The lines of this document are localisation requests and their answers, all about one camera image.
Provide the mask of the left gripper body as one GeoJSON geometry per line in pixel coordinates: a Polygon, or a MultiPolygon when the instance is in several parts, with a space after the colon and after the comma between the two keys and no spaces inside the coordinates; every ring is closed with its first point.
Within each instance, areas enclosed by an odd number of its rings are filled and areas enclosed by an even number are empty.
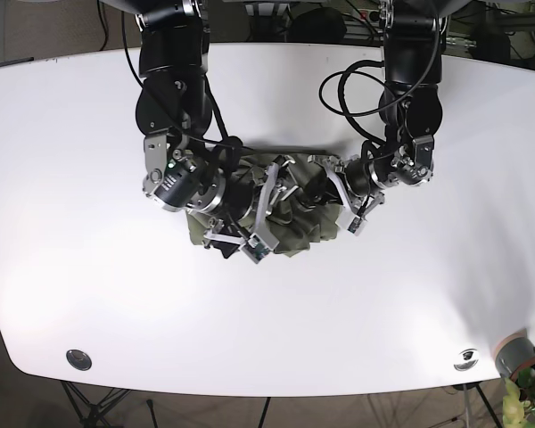
{"type": "Polygon", "coordinates": [[[336,223],[366,223],[367,215],[384,204],[384,194],[373,184],[360,158],[342,160],[334,155],[309,155],[333,184],[341,203],[336,223]]]}

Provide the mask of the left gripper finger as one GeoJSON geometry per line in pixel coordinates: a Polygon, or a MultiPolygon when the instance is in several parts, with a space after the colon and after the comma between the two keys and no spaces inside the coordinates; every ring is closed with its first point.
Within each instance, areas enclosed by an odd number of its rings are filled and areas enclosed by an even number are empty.
{"type": "Polygon", "coordinates": [[[324,171],[319,171],[303,187],[309,205],[338,204],[339,194],[324,171]]]}

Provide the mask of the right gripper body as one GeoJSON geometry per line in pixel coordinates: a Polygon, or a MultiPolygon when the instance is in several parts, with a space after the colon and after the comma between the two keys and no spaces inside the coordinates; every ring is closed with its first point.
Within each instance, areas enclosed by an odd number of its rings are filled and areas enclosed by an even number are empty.
{"type": "Polygon", "coordinates": [[[300,248],[300,216],[292,206],[298,155],[244,155],[226,181],[221,203],[202,214],[202,245],[244,242],[260,225],[279,240],[276,250],[300,248]]]}

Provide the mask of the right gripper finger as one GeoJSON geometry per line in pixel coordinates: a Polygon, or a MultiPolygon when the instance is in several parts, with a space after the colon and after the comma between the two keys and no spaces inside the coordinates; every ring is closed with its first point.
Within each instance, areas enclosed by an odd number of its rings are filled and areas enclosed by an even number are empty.
{"type": "Polygon", "coordinates": [[[311,212],[315,208],[315,203],[305,194],[301,187],[292,193],[292,206],[300,212],[311,212]]]}
{"type": "Polygon", "coordinates": [[[220,250],[224,259],[229,259],[233,254],[239,251],[239,244],[233,243],[216,243],[216,249],[220,250]]]}

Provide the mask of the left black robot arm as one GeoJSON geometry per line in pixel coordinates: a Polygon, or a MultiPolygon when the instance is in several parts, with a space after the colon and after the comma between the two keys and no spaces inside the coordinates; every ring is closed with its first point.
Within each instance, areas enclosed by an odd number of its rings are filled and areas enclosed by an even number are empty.
{"type": "Polygon", "coordinates": [[[421,185],[432,177],[434,136],[443,110],[438,96],[441,55],[449,15],[462,1],[384,1],[380,25],[383,58],[359,60],[336,73],[338,107],[364,138],[355,160],[333,164],[335,178],[321,173],[309,182],[301,202],[308,208],[345,203],[362,220],[383,190],[398,184],[421,185]],[[351,76],[381,68],[383,93],[376,108],[352,111],[346,100],[351,76]]]}

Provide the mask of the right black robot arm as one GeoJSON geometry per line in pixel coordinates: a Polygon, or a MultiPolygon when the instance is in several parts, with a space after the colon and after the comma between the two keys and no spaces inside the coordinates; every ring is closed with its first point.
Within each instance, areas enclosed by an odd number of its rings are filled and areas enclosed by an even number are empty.
{"type": "Polygon", "coordinates": [[[190,240],[254,261],[293,256],[324,237],[304,197],[293,152],[249,148],[229,134],[207,76],[210,28],[199,1],[117,1],[133,16],[141,51],[129,68],[140,86],[136,124],[144,135],[144,194],[186,215],[190,240]]]}

